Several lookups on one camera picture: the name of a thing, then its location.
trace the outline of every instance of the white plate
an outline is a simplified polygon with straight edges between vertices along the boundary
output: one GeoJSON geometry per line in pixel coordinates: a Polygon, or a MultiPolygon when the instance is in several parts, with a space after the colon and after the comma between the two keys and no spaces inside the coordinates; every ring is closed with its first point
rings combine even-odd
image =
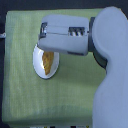
{"type": "Polygon", "coordinates": [[[34,66],[36,73],[41,78],[48,79],[52,77],[57,71],[57,68],[59,65],[59,53],[54,52],[53,64],[51,66],[51,70],[48,75],[45,75],[45,70],[44,70],[43,60],[42,60],[43,53],[44,51],[39,49],[36,45],[33,51],[33,66],[34,66]]]}

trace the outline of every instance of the food item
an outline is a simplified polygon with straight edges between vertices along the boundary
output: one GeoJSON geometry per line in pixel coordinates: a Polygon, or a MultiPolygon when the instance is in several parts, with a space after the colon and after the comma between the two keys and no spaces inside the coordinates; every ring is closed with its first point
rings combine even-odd
{"type": "Polygon", "coordinates": [[[54,59],[54,52],[44,52],[42,56],[45,75],[48,75],[54,59]]]}

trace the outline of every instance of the yellow object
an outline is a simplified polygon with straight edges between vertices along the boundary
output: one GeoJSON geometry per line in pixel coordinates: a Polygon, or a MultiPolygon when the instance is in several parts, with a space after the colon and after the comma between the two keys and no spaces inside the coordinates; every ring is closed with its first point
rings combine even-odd
{"type": "Polygon", "coordinates": [[[45,75],[48,75],[50,73],[53,59],[54,59],[53,52],[44,52],[44,54],[42,56],[42,60],[43,60],[45,75]]]}
{"type": "Polygon", "coordinates": [[[60,66],[54,78],[49,80],[35,73],[32,54],[44,16],[63,14],[90,19],[101,10],[8,12],[2,104],[4,123],[13,128],[82,124],[91,128],[94,94],[106,74],[93,54],[88,53],[86,57],[59,54],[60,66]]]}

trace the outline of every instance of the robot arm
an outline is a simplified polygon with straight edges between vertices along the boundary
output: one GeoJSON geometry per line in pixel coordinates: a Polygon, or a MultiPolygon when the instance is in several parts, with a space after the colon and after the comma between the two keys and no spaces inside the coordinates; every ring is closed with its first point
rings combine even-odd
{"type": "Polygon", "coordinates": [[[87,18],[48,15],[42,20],[37,46],[44,51],[87,55],[88,32],[87,18]]]}
{"type": "MultiPolygon", "coordinates": [[[[87,55],[89,33],[87,18],[49,15],[42,20],[37,46],[87,55]]],[[[128,21],[121,10],[108,7],[98,14],[92,40],[95,50],[108,61],[107,75],[94,96],[93,128],[128,128],[128,21]]]]}

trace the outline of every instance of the green towel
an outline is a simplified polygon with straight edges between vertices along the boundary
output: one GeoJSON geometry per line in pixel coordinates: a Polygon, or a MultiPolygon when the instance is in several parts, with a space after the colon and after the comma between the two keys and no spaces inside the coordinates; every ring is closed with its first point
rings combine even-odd
{"type": "Polygon", "coordinates": [[[3,122],[12,127],[92,123],[94,93],[105,77],[105,70],[96,63],[92,53],[86,57],[60,54],[59,68],[49,80],[36,74],[32,59],[44,16],[65,14],[90,19],[100,10],[8,12],[3,122]]]}

